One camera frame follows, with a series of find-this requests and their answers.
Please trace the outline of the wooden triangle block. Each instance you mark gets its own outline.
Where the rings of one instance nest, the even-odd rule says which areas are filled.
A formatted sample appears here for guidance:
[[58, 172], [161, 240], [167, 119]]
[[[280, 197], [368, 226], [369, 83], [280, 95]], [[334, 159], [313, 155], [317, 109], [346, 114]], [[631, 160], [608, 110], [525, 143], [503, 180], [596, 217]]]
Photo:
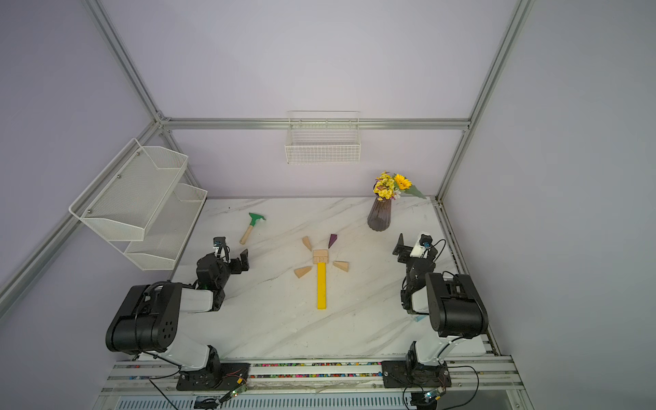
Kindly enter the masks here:
[[302, 238], [302, 243], [309, 251], [313, 251], [313, 246], [308, 236]]
[[350, 270], [350, 264], [346, 261], [334, 261], [333, 266], [346, 273], [348, 273], [348, 271]]
[[304, 266], [303, 268], [297, 268], [294, 270], [294, 274], [297, 278], [302, 278], [304, 275], [309, 273], [313, 268], [311, 266]]

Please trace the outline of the purple triangle block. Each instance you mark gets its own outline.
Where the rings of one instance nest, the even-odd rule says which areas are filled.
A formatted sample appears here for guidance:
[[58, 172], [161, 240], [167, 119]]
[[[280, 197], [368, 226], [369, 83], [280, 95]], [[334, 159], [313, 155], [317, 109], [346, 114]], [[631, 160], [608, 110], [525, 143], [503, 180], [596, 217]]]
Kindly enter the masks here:
[[338, 240], [338, 235], [331, 234], [329, 238], [328, 248], [331, 249], [331, 247], [336, 243], [337, 240]]

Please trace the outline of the yellow block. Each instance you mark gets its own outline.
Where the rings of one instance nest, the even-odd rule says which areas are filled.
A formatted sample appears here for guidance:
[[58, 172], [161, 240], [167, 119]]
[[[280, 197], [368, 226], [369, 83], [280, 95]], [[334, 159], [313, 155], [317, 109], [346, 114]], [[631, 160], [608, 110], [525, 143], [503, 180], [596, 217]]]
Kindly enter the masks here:
[[325, 310], [327, 308], [327, 292], [323, 284], [318, 284], [317, 287], [317, 309]]
[[317, 264], [317, 280], [318, 288], [326, 288], [326, 263], [320, 262]]

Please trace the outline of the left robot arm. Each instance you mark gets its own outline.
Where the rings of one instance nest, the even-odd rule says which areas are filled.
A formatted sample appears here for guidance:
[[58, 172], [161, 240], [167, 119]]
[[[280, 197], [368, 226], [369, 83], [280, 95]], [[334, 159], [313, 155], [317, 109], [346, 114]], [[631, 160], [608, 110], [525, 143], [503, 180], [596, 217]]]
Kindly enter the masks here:
[[247, 249], [235, 259], [216, 250], [197, 261], [193, 285], [159, 281], [133, 286], [109, 325], [106, 347], [128, 355], [149, 355], [183, 372], [217, 373], [220, 359], [216, 348], [182, 333], [179, 319], [182, 314], [219, 311], [229, 278], [248, 270]]

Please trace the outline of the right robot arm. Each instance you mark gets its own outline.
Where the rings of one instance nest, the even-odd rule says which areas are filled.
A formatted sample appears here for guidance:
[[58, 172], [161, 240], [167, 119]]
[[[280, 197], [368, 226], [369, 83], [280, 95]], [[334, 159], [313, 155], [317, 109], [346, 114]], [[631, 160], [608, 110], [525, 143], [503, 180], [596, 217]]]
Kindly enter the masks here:
[[409, 246], [400, 234], [392, 254], [406, 267], [401, 282], [401, 307], [408, 314], [426, 316], [435, 332], [433, 337], [411, 344], [406, 355], [407, 369], [441, 366], [458, 343], [488, 331], [487, 309], [472, 278], [436, 271], [442, 252], [432, 236], [422, 233], [415, 245]]

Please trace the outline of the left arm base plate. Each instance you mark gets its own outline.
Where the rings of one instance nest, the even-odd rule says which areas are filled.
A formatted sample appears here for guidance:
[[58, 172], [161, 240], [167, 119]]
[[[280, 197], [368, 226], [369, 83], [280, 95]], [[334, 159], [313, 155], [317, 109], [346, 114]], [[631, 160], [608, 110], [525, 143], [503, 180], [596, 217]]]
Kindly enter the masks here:
[[251, 365], [247, 362], [222, 363], [217, 367], [181, 372], [177, 391], [234, 391], [245, 385]]

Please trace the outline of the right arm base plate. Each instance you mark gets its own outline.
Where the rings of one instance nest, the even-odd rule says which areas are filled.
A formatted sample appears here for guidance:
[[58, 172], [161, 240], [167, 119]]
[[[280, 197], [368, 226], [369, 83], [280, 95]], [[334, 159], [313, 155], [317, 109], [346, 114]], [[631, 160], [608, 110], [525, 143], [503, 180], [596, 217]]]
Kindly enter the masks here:
[[452, 380], [446, 366], [408, 365], [403, 360], [381, 362], [384, 387], [393, 388], [450, 388]]

